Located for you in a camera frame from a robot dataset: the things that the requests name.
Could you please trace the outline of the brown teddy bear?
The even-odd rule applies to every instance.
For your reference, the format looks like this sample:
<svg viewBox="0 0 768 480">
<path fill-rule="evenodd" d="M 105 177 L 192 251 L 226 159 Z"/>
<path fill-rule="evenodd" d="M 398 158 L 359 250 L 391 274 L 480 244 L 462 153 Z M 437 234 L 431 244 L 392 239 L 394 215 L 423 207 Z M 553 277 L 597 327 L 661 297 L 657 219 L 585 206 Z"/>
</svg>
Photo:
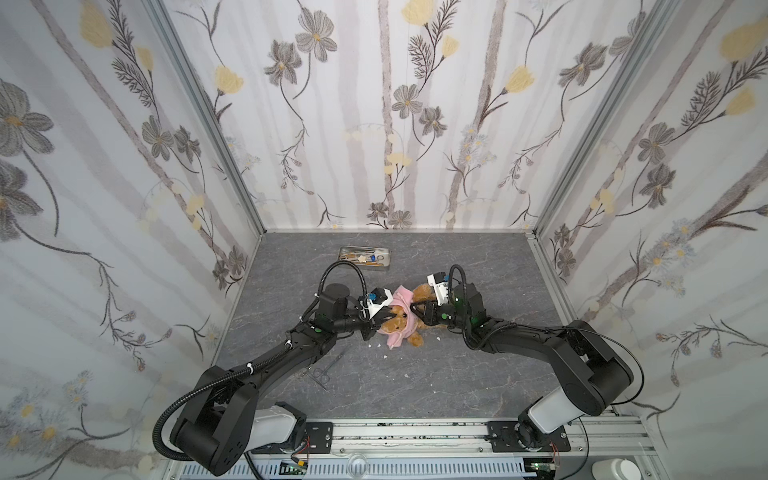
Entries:
<svg viewBox="0 0 768 480">
<path fill-rule="evenodd" d="M 433 288 L 428 284 L 422 284 L 414 290 L 404 286 L 398 287 L 393 293 L 393 300 L 389 305 L 392 317 L 385 321 L 378 332 L 387 336 L 387 346 L 390 350 L 400 348 L 405 343 L 412 347 L 422 347 L 424 344 L 421 331 L 429 329 L 410 307 L 414 302 L 435 300 Z"/>
</svg>

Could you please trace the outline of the pink teddy hoodie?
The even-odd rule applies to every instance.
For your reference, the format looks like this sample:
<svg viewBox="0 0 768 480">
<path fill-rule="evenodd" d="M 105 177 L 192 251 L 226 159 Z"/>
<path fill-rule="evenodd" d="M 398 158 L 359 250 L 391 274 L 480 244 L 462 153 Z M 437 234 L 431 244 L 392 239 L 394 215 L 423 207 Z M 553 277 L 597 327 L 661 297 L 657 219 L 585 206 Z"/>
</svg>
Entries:
<svg viewBox="0 0 768 480">
<path fill-rule="evenodd" d="M 379 330 L 387 335 L 387 346 L 390 350 L 399 348 L 404 342 L 413 347 L 423 345 L 423 337 L 419 333 L 420 320 L 410 311 L 414 293 L 404 286 L 398 287 L 393 293 L 390 308 L 392 317 Z"/>
</svg>

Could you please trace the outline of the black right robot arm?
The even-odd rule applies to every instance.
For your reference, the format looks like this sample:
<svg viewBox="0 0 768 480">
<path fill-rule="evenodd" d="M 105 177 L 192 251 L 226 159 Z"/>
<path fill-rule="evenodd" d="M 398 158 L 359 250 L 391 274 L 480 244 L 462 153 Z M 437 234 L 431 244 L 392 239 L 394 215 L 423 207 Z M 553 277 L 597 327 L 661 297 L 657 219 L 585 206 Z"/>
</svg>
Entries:
<svg viewBox="0 0 768 480">
<path fill-rule="evenodd" d="M 527 451 L 552 443 L 553 434 L 584 416 L 598 416 L 635 381 L 632 368 L 614 348 L 620 344 L 586 322 L 537 327 L 487 313 L 481 293 L 464 269 L 428 277 L 410 301 L 409 312 L 426 326 L 445 326 L 473 351 L 514 354 L 548 364 L 559 386 L 527 407 L 510 434 L 501 437 Z"/>
</svg>

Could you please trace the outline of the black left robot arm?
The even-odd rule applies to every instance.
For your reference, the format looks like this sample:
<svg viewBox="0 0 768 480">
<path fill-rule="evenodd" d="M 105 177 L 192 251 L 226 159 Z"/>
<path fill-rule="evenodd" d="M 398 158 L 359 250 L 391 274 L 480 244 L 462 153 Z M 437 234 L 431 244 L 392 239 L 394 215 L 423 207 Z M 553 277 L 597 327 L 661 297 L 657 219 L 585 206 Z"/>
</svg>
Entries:
<svg viewBox="0 0 768 480">
<path fill-rule="evenodd" d="M 354 334 L 369 340 L 392 317 L 390 290 L 369 289 L 362 270 L 352 262 L 339 260 L 330 267 L 351 268 L 361 295 L 352 295 L 343 284 L 329 283 L 329 275 L 322 274 L 313 300 L 282 343 L 237 367 L 208 368 L 190 392 L 160 414 L 152 442 L 161 456 L 194 461 L 221 476 L 250 450 L 300 442 L 304 414 L 287 404 L 262 410 L 261 397 L 318 362 L 338 340 Z"/>
</svg>

